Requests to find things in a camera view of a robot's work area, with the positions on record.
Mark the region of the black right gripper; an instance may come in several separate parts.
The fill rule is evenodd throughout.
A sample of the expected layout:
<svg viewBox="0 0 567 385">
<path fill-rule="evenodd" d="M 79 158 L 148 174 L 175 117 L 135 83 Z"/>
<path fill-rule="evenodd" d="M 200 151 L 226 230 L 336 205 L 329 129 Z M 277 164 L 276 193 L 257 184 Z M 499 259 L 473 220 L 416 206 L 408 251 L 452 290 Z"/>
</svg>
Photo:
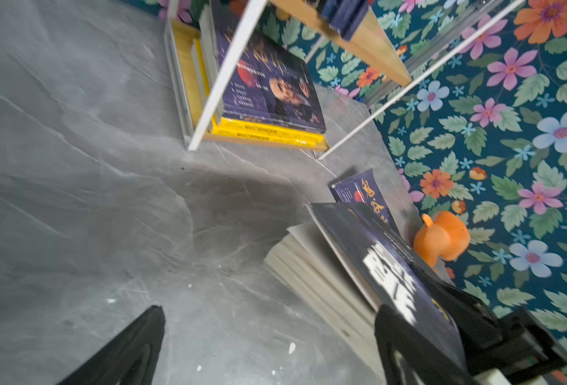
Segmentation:
<svg viewBox="0 0 567 385">
<path fill-rule="evenodd" d="M 456 298 L 470 374 L 495 369 L 510 383 L 523 384 L 567 366 L 567 348 L 527 309 L 500 318 L 474 295 L 458 290 Z"/>
</svg>

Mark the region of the black wolf cover book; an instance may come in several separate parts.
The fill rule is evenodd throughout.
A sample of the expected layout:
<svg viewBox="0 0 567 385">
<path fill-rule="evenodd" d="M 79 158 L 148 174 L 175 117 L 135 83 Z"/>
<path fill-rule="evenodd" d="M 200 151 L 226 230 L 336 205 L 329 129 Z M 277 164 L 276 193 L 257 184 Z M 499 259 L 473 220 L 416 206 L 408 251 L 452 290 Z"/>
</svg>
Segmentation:
<svg viewBox="0 0 567 385">
<path fill-rule="evenodd" d="M 280 282 L 310 306 L 383 380 L 375 336 L 381 307 L 407 322 L 455 367 L 467 362 L 458 326 L 419 274 L 435 278 L 398 232 L 361 204 L 310 204 L 310 221 L 288 235 L 265 258 Z"/>
</svg>

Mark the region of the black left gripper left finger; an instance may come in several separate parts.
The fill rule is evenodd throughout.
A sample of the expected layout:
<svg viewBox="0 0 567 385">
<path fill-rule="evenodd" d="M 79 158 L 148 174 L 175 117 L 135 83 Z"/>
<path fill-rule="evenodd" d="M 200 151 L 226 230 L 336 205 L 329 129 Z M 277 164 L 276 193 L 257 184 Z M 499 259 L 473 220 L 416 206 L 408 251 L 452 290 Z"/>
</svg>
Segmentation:
<svg viewBox="0 0 567 385">
<path fill-rule="evenodd" d="M 62 384 L 151 384 L 165 336 L 161 306 L 151 306 L 63 379 Z"/>
</svg>

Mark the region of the blue book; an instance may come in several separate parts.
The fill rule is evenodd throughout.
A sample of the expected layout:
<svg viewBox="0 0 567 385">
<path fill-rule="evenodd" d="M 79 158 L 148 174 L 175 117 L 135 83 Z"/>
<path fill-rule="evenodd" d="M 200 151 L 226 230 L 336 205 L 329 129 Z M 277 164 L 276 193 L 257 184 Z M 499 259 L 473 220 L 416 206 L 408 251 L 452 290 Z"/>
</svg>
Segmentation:
<svg viewBox="0 0 567 385">
<path fill-rule="evenodd" d="M 317 3 L 317 11 L 331 30 L 350 41 L 372 5 L 371 0 L 322 0 Z"/>
</svg>

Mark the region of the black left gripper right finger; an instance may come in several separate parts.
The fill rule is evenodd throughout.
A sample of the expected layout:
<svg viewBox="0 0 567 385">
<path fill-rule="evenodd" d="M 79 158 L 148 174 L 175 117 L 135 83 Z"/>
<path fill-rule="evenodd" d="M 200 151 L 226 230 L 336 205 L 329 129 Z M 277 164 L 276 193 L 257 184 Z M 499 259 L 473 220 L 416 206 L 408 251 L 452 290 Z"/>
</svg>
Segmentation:
<svg viewBox="0 0 567 385">
<path fill-rule="evenodd" d="M 387 384 L 477 383 L 390 307 L 380 307 L 374 328 Z"/>
</svg>

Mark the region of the dark portrait book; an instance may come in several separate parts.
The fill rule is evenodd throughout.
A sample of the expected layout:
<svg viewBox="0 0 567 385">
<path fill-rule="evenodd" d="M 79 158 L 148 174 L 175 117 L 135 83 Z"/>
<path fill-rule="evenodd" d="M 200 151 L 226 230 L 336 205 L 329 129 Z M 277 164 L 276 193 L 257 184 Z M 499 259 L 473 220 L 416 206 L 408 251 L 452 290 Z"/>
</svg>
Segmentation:
<svg viewBox="0 0 567 385">
<path fill-rule="evenodd" d="M 203 8 L 201 47 L 209 85 L 217 80 L 230 48 L 238 17 L 220 2 Z M 214 113 L 234 120 L 323 135 L 323 112 L 307 65 L 302 59 L 255 31 Z"/>
<path fill-rule="evenodd" d="M 331 183 L 328 188 L 336 202 L 367 205 L 384 223 L 398 230 L 392 213 L 378 188 L 372 169 Z"/>
</svg>

